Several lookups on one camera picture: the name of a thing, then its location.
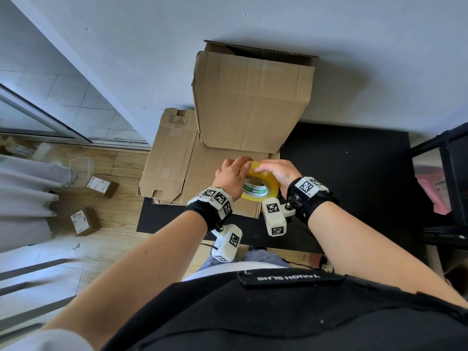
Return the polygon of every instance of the packing tape roll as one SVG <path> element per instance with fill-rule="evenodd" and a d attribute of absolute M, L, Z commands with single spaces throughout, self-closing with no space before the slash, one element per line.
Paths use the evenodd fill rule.
<path fill-rule="evenodd" d="M 271 172 L 253 172 L 253 170 L 259 167 L 260 164 L 261 162 L 252 161 L 249 173 L 247 174 L 247 179 L 244 181 L 244 192 L 242 193 L 242 197 L 250 201 L 262 202 L 267 198 L 276 198 L 279 187 L 281 186 Z M 259 181 L 261 186 L 248 182 L 248 179 Z"/>

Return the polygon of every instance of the white sleeve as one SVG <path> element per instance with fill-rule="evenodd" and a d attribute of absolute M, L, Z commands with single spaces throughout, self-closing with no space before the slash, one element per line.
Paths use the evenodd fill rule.
<path fill-rule="evenodd" d="M 26 336 L 2 351 L 94 351 L 83 337 L 68 330 L 44 330 Z"/>

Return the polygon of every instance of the hand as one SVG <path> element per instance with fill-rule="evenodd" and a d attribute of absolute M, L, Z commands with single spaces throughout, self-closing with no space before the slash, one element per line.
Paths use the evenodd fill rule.
<path fill-rule="evenodd" d="M 302 177 L 301 173 L 289 160 L 262 160 L 255 172 L 269 171 L 281 184 L 281 194 L 288 199 L 288 188 L 296 178 Z"/>
<path fill-rule="evenodd" d="M 252 158 L 249 156 L 241 156 L 236 160 L 224 160 L 222 168 L 216 170 L 216 178 L 212 186 L 222 188 L 234 202 L 237 201 L 244 191 L 244 181 L 249 173 L 250 161 Z"/>

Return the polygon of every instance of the glass door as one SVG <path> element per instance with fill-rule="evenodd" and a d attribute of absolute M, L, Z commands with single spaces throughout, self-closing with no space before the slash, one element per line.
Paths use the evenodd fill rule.
<path fill-rule="evenodd" d="M 91 141 L 0 85 L 0 134 L 47 142 L 90 144 Z"/>

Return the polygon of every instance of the leg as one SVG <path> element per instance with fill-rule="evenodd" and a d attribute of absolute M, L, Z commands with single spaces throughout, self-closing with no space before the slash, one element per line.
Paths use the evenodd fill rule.
<path fill-rule="evenodd" d="M 237 256 L 231 262 L 237 262 Z M 206 261 L 203 263 L 203 265 L 201 265 L 201 267 L 197 271 L 202 271 L 204 269 L 207 269 L 208 267 L 213 267 L 213 266 L 221 265 L 221 264 L 222 262 L 215 259 L 210 253 L 210 256 L 208 256 Z"/>
<path fill-rule="evenodd" d="M 272 263 L 273 265 L 278 266 L 291 267 L 288 263 L 284 262 L 281 259 L 281 257 L 279 257 L 277 254 L 263 249 L 247 251 L 242 261 L 257 261 Z"/>

